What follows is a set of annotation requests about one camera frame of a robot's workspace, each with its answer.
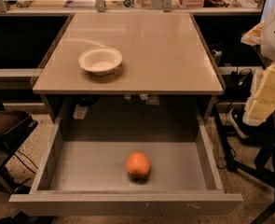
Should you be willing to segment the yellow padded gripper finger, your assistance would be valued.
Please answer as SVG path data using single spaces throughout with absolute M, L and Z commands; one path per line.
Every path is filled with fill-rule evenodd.
M 244 107 L 244 123 L 259 126 L 275 111 L 275 62 L 255 71 L 251 95 Z

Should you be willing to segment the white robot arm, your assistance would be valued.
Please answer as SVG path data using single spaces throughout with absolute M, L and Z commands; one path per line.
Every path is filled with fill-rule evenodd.
M 241 42 L 258 45 L 261 55 L 271 61 L 265 70 L 255 72 L 251 96 L 242 116 L 245 124 L 259 126 L 275 111 L 275 8 L 247 32 Z

